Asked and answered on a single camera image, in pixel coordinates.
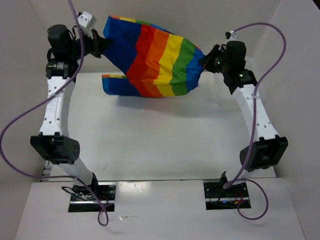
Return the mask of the rainbow striped shorts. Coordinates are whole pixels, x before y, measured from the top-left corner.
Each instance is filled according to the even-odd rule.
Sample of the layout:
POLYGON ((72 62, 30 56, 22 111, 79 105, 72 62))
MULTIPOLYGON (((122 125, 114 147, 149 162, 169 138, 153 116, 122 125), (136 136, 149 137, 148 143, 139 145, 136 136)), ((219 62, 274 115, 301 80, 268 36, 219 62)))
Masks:
POLYGON ((204 71, 204 53, 183 36, 145 21, 110 15, 103 55, 123 74, 102 75, 108 95, 144 98, 178 97, 194 90, 204 71))

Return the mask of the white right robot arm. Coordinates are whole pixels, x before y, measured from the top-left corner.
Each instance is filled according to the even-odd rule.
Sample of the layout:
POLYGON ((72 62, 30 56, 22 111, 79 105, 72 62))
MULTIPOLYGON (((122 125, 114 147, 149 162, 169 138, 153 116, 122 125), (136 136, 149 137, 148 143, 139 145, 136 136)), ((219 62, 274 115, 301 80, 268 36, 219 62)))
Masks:
POLYGON ((208 72, 219 73, 236 100, 250 140, 247 147, 239 153, 241 168, 236 172, 226 171, 226 179, 219 184, 219 191, 230 197, 237 191, 238 181, 244 181, 256 170, 265 170, 276 166, 289 143, 273 127, 260 98, 258 81, 254 73, 246 68, 246 46, 244 42, 231 40, 225 44, 216 44, 199 63, 208 72))

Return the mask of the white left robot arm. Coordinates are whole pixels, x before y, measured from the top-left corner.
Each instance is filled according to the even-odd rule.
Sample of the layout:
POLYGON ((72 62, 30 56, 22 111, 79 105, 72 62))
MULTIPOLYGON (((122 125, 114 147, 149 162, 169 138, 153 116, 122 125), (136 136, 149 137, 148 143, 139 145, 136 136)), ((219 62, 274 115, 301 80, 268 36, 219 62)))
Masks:
POLYGON ((69 137, 68 118, 78 61, 87 55, 101 58, 110 41, 84 26, 79 34, 83 39, 71 35, 62 24, 51 26, 47 32, 51 46, 46 65, 49 101, 39 133, 31 136, 30 144, 44 160, 74 176, 74 184, 83 186, 82 194, 94 200, 100 194, 98 180, 80 158, 80 143, 69 137))

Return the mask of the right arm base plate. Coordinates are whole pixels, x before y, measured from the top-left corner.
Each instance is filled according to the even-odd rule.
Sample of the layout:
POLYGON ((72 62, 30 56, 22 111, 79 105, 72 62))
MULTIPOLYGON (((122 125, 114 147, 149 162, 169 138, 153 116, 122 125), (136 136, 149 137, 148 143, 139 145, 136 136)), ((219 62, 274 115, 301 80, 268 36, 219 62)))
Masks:
POLYGON ((250 209, 251 203, 245 182, 228 189, 223 189, 218 180, 203 182, 205 206, 207 211, 250 209))

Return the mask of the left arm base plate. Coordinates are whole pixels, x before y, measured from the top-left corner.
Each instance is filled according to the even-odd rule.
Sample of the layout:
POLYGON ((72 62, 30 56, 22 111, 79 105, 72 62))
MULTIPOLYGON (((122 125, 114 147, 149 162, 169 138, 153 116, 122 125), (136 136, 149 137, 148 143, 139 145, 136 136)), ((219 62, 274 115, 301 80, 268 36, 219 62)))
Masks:
MULTIPOLYGON (((84 186, 63 186, 62 189, 70 194, 69 213, 99 212, 101 206, 94 196, 84 186)), ((96 196, 105 206, 107 212, 115 211, 116 182, 100 181, 96 196)))

